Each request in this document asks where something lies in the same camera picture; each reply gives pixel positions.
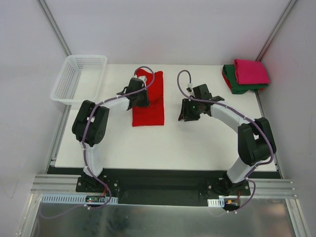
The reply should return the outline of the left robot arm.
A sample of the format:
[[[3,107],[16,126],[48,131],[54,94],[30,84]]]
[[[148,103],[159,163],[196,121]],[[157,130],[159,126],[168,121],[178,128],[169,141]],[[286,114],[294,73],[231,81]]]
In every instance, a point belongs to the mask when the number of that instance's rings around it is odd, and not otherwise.
[[[109,116],[134,107],[142,108],[149,105],[145,76],[131,78],[123,91],[104,102],[97,104],[89,100],[82,102],[72,126],[72,133],[83,150],[83,171],[90,176],[87,186],[92,191],[99,192],[105,185],[104,179],[99,177],[103,165],[96,147],[105,136]]]

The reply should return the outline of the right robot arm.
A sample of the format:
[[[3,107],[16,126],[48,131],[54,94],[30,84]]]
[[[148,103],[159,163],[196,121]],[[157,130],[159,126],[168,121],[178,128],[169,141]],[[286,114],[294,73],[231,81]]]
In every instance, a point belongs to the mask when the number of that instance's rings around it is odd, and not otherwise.
[[[193,87],[189,83],[187,91],[189,94],[182,100],[179,121],[197,121],[205,114],[218,119],[237,133],[238,158],[223,178],[212,186],[219,195],[233,195],[249,175],[259,165],[267,164],[276,152],[269,121],[264,117],[245,116],[225,102],[224,98],[213,97],[206,84]]]

